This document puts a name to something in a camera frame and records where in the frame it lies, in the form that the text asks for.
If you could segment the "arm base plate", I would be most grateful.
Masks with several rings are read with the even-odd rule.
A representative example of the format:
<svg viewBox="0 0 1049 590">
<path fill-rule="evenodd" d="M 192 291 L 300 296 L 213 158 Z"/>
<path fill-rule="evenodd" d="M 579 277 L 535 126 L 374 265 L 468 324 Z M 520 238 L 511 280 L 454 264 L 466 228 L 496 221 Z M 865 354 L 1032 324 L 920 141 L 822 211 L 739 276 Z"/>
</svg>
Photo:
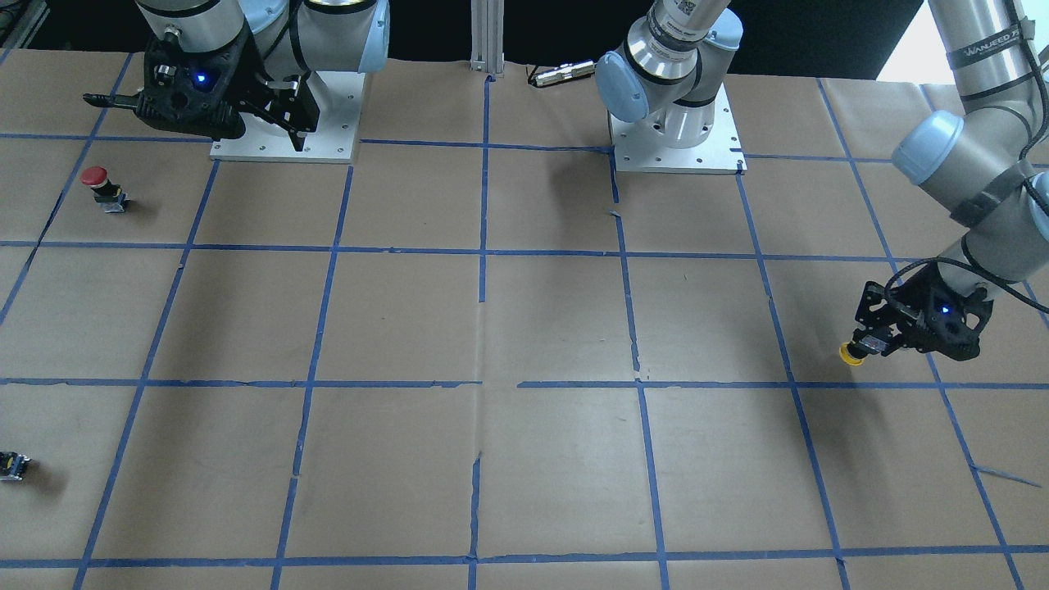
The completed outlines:
<svg viewBox="0 0 1049 590">
<path fill-rule="evenodd" d="M 277 91 L 267 106 L 274 122 L 243 113 L 247 134 L 214 142 L 210 159 L 352 164 L 366 86 L 363 72 L 312 72 L 296 91 Z"/>
<path fill-rule="evenodd" d="M 634 123 L 608 115 L 608 128 L 619 172 L 737 175 L 748 170 L 724 86 L 705 106 L 671 104 Z"/>
</svg>

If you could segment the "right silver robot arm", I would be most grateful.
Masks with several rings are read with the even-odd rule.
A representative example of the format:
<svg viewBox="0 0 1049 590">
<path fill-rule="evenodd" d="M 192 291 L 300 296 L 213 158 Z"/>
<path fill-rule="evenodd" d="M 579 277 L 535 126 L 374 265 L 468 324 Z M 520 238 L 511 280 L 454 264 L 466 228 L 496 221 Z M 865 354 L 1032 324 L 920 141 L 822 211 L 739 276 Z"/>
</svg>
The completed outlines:
<svg viewBox="0 0 1049 590">
<path fill-rule="evenodd" d="M 351 163 L 365 79 L 387 62 L 386 1 L 141 1 L 152 30 L 143 86 L 87 93 L 211 157 Z"/>
</svg>

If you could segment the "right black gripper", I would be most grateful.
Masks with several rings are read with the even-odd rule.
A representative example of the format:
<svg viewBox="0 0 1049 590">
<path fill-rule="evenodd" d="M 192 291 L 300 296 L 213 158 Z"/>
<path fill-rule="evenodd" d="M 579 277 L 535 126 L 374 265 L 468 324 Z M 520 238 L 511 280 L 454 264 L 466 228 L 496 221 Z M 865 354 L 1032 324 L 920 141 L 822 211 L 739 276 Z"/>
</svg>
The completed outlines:
<svg viewBox="0 0 1049 590">
<path fill-rule="evenodd" d="M 135 111 L 141 93 L 134 96 L 84 93 L 85 103 L 97 108 Z M 260 72 L 238 72 L 238 112 L 255 115 L 288 132 L 296 152 L 305 151 L 305 141 L 316 132 L 320 108 L 311 92 L 311 71 L 284 79 L 265 79 Z"/>
</svg>

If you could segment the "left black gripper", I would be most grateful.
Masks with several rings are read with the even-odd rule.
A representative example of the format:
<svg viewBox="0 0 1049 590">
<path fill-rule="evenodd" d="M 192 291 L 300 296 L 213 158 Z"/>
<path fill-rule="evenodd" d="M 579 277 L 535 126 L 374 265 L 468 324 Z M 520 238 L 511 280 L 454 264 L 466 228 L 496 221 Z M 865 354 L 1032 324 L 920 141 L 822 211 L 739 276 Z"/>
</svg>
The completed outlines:
<svg viewBox="0 0 1049 590">
<path fill-rule="evenodd" d="M 851 336 L 851 346 L 859 350 L 925 350 L 920 334 L 915 331 L 915 317 L 928 302 L 928 285 L 908 281 L 889 291 L 896 305 L 884 298 L 885 287 L 868 281 L 861 291 L 855 321 L 858 328 Z"/>
</svg>

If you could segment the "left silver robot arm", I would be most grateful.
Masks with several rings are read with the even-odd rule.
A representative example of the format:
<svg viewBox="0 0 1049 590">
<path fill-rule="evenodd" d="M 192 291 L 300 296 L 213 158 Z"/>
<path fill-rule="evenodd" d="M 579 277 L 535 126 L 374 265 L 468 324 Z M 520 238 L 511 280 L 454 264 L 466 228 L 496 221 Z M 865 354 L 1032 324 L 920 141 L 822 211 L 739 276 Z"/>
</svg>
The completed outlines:
<svg viewBox="0 0 1049 590">
<path fill-rule="evenodd" d="M 980 354 L 997 296 L 1047 264 L 1047 176 L 1028 160 L 1047 138 L 1047 82 L 1034 23 L 1019 1 L 933 1 L 964 115 L 935 111 L 892 163 L 966 228 L 933 258 L 869 281 L 840 355 L 849 365 L 900 347 L 956 361 Z M 611 119 L 648 124 L 675 148 L 697 145 L 742 22 L 726 1 L 656 1 L 596 64 Z"/>
</svg>

